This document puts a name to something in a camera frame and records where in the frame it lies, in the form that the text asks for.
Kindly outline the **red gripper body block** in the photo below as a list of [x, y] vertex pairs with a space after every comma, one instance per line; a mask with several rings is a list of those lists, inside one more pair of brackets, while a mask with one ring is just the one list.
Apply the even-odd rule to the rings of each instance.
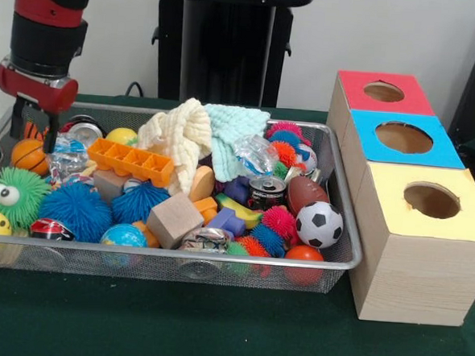
[[33, 101], [50, 114], [68, 111], [78, 88], [78, 82], [70, 77], [51, 80], [24, 73], [12, 64], [9, 56], [0, 62], [0, 90]]

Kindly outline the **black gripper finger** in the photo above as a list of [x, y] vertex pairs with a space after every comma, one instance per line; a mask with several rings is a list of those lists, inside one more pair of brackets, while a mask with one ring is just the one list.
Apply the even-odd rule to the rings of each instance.
[[20, 139], [23, 132], [23, 108], [25, 99], [21, 96], [15, 98], [14, 107], [11, 116], [10, 136], [13, 139]]
[[46, 115], [48, 116], [49, 126], [43, 139], [43, 151], [44, 153], [51, 154], [55, 150], [60, 120], [58, 114], [47, 112]]

